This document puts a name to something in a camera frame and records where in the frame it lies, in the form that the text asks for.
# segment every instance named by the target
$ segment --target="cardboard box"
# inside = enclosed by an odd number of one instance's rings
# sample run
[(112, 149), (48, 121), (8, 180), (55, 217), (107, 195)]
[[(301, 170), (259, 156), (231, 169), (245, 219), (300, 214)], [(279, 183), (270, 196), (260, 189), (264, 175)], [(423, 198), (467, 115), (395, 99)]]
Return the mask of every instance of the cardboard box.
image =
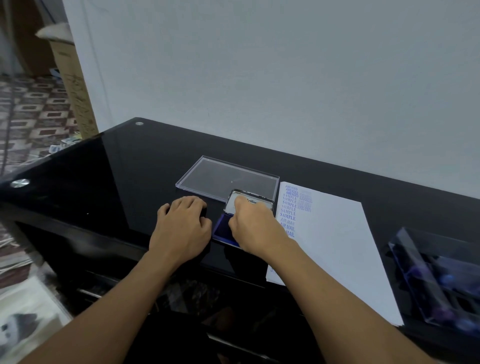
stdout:
[(37, 36), (50, 41), (82, 138), (97, 135), (95, 115), (68, 24), (47, 26), (41, 29)]

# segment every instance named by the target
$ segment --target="desk surface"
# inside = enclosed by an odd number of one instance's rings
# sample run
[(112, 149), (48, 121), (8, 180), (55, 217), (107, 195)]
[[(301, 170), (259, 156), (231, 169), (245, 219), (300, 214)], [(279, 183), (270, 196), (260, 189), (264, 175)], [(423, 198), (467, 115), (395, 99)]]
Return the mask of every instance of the desk surface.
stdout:
[[(474, 198), (137, 118), (5, 176), (0, 200), (146, 248), (157, 209), (189, 194), (175, 183), (202, 155), (362, 202), (404, 317), (403, 330), (440, 347), (474, 353), (480, 340), (422, 321), (387, 246), (404, 226), (478, 242), (480, 200)], [(9, 187), (20, 178), (31, 183)], [(215, 222), (224, 203), (205, 200), (207, 217)], [(216, 242), (208, 249), (202, 267), (268, 290), (281, 289), (265, 282), (262, 260)]]

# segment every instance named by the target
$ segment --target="hand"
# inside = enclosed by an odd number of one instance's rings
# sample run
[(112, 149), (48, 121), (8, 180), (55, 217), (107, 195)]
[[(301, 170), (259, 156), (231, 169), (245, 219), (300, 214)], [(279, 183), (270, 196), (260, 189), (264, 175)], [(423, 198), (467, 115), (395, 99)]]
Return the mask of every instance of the hand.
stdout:
[(278, 244), (294, 241), (265, 204), (251, 204), (244, 196), (235, 199), (235, 215), (228, 225), (243, 250), (265, 261)]
[(196, 196), (179, 198), (171, 206), (163, 205), (157, 212), (155, 230), (150, 238), (150, 257), (172, 264), (174, 271), (200, 254), (212, 236), (212, 221), (200, 217), (206, 206), (205, 201)]

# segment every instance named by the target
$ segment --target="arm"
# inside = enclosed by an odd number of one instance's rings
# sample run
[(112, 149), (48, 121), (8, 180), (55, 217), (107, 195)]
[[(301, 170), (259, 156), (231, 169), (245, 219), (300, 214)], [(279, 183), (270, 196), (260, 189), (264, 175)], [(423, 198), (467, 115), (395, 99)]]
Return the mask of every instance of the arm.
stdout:
[(130, 274), (78, 315), (22, 364), (121, 363), (170, 275), (210, 241), (212, 222), (199, 218), (206, 203), (184, 197), (163, 205), (149, 250)]
[(435, 363), (312, 261), (265, 205), (237, 197), (235, 209), (235, 240), (285, 282), (328, 363)]

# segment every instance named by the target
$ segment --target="forearm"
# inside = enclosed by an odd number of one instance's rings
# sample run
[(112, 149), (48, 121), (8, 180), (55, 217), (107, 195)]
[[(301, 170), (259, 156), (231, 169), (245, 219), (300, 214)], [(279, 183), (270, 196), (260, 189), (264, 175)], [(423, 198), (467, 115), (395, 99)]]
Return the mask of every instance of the forearm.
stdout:
[(174, 267), (146, 253), (130, 274), (22, 364), (121, 363)]
[(289, 239), (267, 258), (305, 315), (328, 363), (434, 363)]

